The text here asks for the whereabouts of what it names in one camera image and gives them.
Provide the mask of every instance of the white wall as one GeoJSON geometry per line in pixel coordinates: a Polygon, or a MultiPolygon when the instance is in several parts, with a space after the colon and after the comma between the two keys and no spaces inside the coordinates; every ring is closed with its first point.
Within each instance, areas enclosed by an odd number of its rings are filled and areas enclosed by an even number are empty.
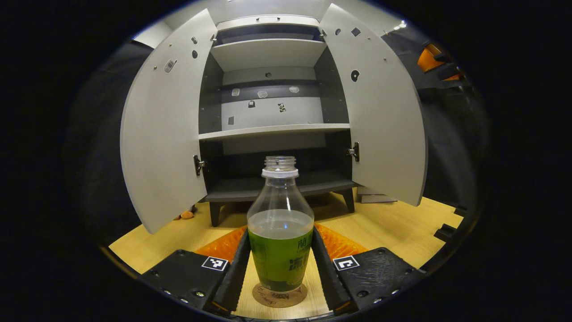
{"type": "Polygon", "coordinates": [[[173,32],[173,29],[169,27],[164,21],[159,21],[151,27],[145,29],[143,32],[138,34],[133,40],[142,42],[143,44],[156,48],[161,41],[167,38],[173,32]]]}
{"type": "Polygon", "coordinates": [[[204,8],[209,9],[214,23],[259,14],[297,14],[320,20],[331,3],[367,23],[379,36],[404,19],[363,0],[199,0],[168,15],[164,21],[175,30],[204,8]]]}

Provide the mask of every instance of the wooden floor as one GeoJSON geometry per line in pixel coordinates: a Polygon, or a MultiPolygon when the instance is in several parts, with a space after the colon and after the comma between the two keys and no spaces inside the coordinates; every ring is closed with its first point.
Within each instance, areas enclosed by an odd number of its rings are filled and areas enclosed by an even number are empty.
{"type": "MultiPolygon", "coordinates": [[[[433,237],[435,231],[444,223],[458,227],[463,219],[453,213],[453,207],[427,198],[423,198],[418,207],[403,202],[356,202],[353,214],[347,213],[343,198],[337,194],[307,199],[314,209],[316,222],[368,249],[387,247],[416,268],[425,264],[443,246],[444,242],[433,237]]],[[[173,221],[155,235],[147,233],[141,225],[109,247],[133,269],[143,273],[177,249],[193,251],[246,225],[249,206],[250,203],[224,206],[219,227],[211,227],[208,203],[199,203],[198,212],[192,219],[173,221]]],[[[251,256],[234,314],[258,319],[296,319],[329,312],[312,252],[304,277],[308,297],[302,303],[290,308],[265,307],[252,297],[252,288],[257,283],[258,276],[251,256]]]]}

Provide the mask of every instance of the cabinet hinge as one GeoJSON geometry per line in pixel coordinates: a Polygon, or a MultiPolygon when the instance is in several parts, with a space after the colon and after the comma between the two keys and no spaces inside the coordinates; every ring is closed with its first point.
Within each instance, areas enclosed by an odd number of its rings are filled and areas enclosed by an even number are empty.
{"type": "Polygon", "coordinates": [[[353,155],[356,159],[356,162],[359,162],[359,142],[355,142],[353,144],[353,148],[346,150],[346,155],[353,155]]]}
{"type": "Polygon", "coordinates": [[[201,161],[198,159],[198,155],[193,156],[194,160],[194,171],[197,176],[201,175],[201,168],[206,167],[206,161],[201,161]]]}

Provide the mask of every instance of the cabinet shelf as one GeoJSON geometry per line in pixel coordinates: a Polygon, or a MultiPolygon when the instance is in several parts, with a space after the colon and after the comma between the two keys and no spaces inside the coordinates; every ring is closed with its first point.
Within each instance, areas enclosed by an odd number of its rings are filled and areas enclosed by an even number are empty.
{"type": "Polygon", "coordinates": [[[349,129],[347,123],[320,123],[320,124],[290,124],[274,125],[268,127],[253,127],[230,129],[199,134],[199,141],[222,141],[224,139],[247,138],[250,136],[290,134],[290,133],[310,133],[310,132],[337,132],[349,129]]]}
{"type": "Polygon", "coordinates": [[[261,67],[314,67],[326,45],[323,41],[271,38],[214,46],[210,53],[224,72],[261,67]]]}
{"type": "MultiPolygon", "coordinates": [[[[356,186],[352,180],[333,170],[300,172],[300,176],[296,178],[296,185],[303,195],[340,191],[356,186]]],[[[254,201],[262,187],[264,187],[264,178],[261,176],[223,179],[208,192],[203,201],[254,201]]]]}

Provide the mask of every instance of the green label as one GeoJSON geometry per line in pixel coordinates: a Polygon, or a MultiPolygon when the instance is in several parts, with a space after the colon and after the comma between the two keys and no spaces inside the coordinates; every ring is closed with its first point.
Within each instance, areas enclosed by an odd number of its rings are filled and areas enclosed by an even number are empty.
{"type": "Polygon", "coordinates": [[[312,230],[291,239],[270,239],[248,231],[252,257],[262,286],[276,292],[293,290],[302,284],[312,230]]]}

